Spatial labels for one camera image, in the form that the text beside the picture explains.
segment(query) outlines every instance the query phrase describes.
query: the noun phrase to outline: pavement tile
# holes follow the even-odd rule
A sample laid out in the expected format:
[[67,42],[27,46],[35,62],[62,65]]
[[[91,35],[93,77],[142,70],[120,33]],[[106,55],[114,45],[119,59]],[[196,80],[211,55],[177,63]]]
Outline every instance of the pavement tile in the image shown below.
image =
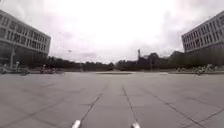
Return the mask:
[[224,112],[221,112],[203,122],[200,122],[200,124],[206,128],[224,128]]
[[198,124],[193,124],[193,125],[191,125],[189,127],[184,127],[184,128],[204,128],[204,127],[202,127],[202,126],[200,126]]
[[88,108],[88,106],[62,102],[54,107],[37,113],[34,117],[55,124],[58,127],[71,128],[75,120],[80,120]]
[[144,106],[164,104],[157,98],[150,95],[129,96],[129,99],[131,101],[131,105],[134,107],[144,107]]
[[28,118],[4,128],[56,128],[56,127],[40,122],[33,118]]
[[181,128],[193,124],[167,105],[134,107],[142,128]]
[[155,95],[161,100],[163,100],[165,103],[175,103],[186,99],[186,97],[174,92],[159,93]]
[[145,91],[137,87],[125,86],[125,91],[128,96],[142,96],[147,95]]
[[11,106],[17,110],[20,110],[27,114],[33,114],[35,112],[40,111],[41,109],[51,106],[54,103],[55,102],[52,101],[51,99],[36,97],[33,99],[29,99],[29,100],[15,99],[15,100],[11,100],[8,104],[9,104],[9,106]]
[[130,128],[133,122],[130,108],[94,106],[82,128]]
[[218,94],[205,94],[197,98],[197,100],[200,100],[202,102],[224,108],[224,102],[223,102],[223,96],[224,95],[218,95]]
[[0,105],[0,127],[22,119],[27,115],[11,107]]
[[130,107],[126,96],[102,95],[95,104],[107,107]]
[[196,122],[204,120],[221,110],[191,99],[171,104],[171,106]]
[[79,105],[90,105],[96,100],[97,95],[92,94],[75,94],[66,98],[65,101],[68,103],[79,104]]

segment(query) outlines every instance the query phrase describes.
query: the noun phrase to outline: distant building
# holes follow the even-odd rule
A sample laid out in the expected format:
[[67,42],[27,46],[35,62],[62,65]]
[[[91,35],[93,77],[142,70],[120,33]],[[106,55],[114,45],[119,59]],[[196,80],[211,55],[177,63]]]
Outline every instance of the distant building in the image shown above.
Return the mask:
[[182,43],[189,65],[223,65],[224,11],[182,35]]
[[185,52],[224,42],[224,11],[182,35]]
[[0,10],[0,63],[9,63],[12,53],[14,62],[41,63],[48,56],[50,41],[48,35]]

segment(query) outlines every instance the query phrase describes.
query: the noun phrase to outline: cloud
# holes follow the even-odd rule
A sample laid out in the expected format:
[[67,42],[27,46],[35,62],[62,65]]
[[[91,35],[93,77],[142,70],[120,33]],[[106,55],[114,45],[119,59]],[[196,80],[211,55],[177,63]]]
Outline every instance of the cloud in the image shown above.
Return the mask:
[[180,36],[221,12],[223,4],[223,0],[3,0],[1,7],[50,35],[50,55],[115,62],[136,59],[138,49],[161,56],[183,51]]

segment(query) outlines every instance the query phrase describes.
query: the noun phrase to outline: paved plaza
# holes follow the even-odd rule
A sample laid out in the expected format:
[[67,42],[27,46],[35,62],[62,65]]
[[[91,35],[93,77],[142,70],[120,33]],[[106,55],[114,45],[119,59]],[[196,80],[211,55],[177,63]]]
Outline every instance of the paved plaza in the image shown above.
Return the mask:
[[141,128],[223,128],[223,83],[223,75],[0,75],[0,128],[71,128],[75,120],[130,128],[136,119]]

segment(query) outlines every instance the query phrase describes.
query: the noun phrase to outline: window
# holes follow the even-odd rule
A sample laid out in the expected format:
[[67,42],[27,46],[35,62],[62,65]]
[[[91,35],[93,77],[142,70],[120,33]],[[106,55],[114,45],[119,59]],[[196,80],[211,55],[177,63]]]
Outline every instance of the window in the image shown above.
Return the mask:
[[202,38],[200,38],[201,46],[204,45]]
[[221,16],[219,19],[220,19],[221,25],[224,25],[224,16]]
[[12,30],[15,30],[15,27],[16,27],[16,22],[11,21],[11,24],[10,24],[9,28],[12,29]]
[[195,31],[196,37],[198,38],[198,31]]
[[197,40],[195,41],[195,44],[196,44],[197,48],[200,47],[199,39],[197,39]]
[[198,30],[198,35],[201,36],[201,29]]
[[7,33],[7,40],[10,40],[10,36],[11,36],[11,32],[8,31],[8,33]]
[[215,21],[212,22],[212,25],[213,25],[213,28],[214,28],[214,31],[215,31],[216,30]]
[[217,40],[219,40],[219,34],[218,34],[218,32],[215,32],[215,35],[216,35]]
[[2,21],[2,25],[3,25],[3,26],[5,26],[5,24],[6,24],[6,22],[7,22],[6,20],[7,20],[6,17],[3,17],[3,21]]
[[19,41],[20,41],[20,35],[15,34],[14,35],[14,42],[19,43]]
[[223,37],[222,30],[219,30],[219,35],[220,35],[221,37]]
[[212,23],[209,23],[209,26],[210,26],[211,31],[214,31]]
[[6,34],[6,29],[5,28],[0,28],[0,37],[4,38]]
[[212,36],[209,34],[210,43],[212,43]]
[[216,20],[216,24],[217,24],[218,27],[220,27],[219,20]]
[[33,31],[32,31],[32,30],[30,30],[30,32],[29,32],[29,37],[30,37],[30,38],[33,37]]
[[18,25],[18,27],[17,27],[17,30],[16,30],[18,33],[22,33],[22,31],[23,31],[23,26],[22,25]]
[[210,32],[208,24],[206,25],[207,32]]
[[34,37],[33,37],[34,40],[37,40],[37,33],[34,32]]
[[207,36],[204,37],[204,42],[205,42],[205,44],[207,44]]
[[33,42],[32,42],[32,47],[33,47],[33,48],[36,48],[36,47],[37,47],[37,42],[36,42],[36,41],[33,41]]
[[27,28],[25,28],[25,35],[27,36],[27,33],[28,33],[28,29]]
[[26,40],[26,46],[29,46],[29,39]]
[[2,20],[2,17],[3,17],[3,16],[2,16],[2,15],[0,15],[0,21]]
[[215,32],[213,33],[213,38],[214,38],[214,41],[216,41],[216,35],[215,35]]
[[13,39],[14,39],[14,34],[13,32],[11,32],[10,40],[13,41]]
[[20,40],[20,44],[25,44],[26,43],[26,37],[22,36]]

